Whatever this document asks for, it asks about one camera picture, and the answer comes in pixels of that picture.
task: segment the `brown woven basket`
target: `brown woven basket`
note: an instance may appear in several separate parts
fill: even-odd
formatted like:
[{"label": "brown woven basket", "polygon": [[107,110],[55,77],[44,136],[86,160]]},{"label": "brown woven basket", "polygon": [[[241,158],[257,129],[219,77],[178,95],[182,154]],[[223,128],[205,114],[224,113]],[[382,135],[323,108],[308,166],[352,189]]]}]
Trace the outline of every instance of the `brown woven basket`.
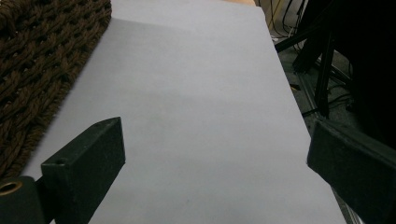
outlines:
[{"label": "brown woven basket", "polygon": [[110,0],[0,0],[0,180],[21,173],[110,18]]}]

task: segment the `white tabletop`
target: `white tabletop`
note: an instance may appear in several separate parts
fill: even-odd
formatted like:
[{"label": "white tabletop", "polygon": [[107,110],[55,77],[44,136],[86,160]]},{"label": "white tabletop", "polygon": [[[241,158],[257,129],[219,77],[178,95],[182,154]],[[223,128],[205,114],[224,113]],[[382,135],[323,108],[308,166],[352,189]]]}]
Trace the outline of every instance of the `white tabletop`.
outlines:
[{"label": "white tabletop", "polygon": [[121,117],[126,164],[90,223],[345,223],[259,7],[118,0],[23,175]]}]

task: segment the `white table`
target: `white table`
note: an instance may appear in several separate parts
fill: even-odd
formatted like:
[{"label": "white table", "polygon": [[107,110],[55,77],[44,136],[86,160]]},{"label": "white table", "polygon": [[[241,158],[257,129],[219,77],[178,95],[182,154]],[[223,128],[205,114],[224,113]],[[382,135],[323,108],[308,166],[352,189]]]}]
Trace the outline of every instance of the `white table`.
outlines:
[{"label": "white table", "polygon": [[121,117],[126,164],[90,223],[345,223],[259,7],[118,0],[23,175]]}]

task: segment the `wicker basket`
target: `wicker basket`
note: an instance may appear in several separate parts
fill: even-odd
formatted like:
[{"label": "wicker basket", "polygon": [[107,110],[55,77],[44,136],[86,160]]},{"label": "wicker basket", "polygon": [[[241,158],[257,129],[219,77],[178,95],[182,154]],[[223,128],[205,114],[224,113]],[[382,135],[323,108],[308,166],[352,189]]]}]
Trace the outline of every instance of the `wicker basket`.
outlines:
[{"label": "wicker basket", "polygon": [[110,0],[0,0],[0,180],[21,173],[110,18]]}]

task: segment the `black tripod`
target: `black tripod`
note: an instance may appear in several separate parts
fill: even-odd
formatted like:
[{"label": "black tripod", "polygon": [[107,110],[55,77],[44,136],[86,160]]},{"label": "black tripod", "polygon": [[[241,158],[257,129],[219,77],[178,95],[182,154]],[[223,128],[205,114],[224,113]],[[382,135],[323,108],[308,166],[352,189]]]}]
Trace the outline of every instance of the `black tripod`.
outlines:
[{"label": "black tripod", "polygon": [[[301,52],[293,63],[295,72],[306,72],[314,65],[320,54],[322,55],[314,101],[320,115],[326,119],[329,118],[330,113],[327,88],[332,73],[332,56],[338,36],[338,23],[342,22],[342,4],[340,0],[332,0],[310,26],[275,45],[276,51],[280,52],[305,40]],[[338,79],[348,82],[345,77]]]}]

